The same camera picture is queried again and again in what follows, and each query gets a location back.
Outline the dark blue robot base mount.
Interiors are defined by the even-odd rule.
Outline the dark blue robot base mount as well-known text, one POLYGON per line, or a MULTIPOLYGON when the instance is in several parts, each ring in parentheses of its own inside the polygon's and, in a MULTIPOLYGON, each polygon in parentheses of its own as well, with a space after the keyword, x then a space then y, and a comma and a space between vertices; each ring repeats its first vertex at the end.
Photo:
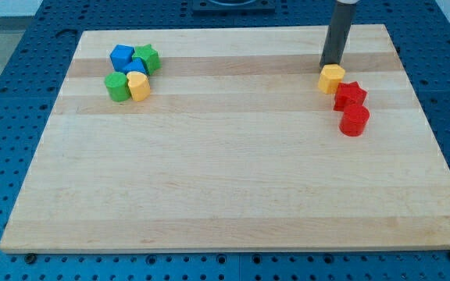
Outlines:
POLYGON ((274 13, 276 2, 276 0, 193 0, 191 11, 193 15, 197 16, 206 16, 213 13, 274 13))

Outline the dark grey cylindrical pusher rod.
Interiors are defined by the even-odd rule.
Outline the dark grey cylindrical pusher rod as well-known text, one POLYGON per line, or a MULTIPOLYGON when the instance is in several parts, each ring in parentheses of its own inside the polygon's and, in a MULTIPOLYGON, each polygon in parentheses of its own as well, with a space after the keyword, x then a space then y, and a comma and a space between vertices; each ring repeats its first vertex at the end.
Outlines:
POLYGON ((320 68, 325 65, 339 64, 345 50, 346 41, 359 0, 336 0, 334 11, 327 28, 320 58, 320 68))

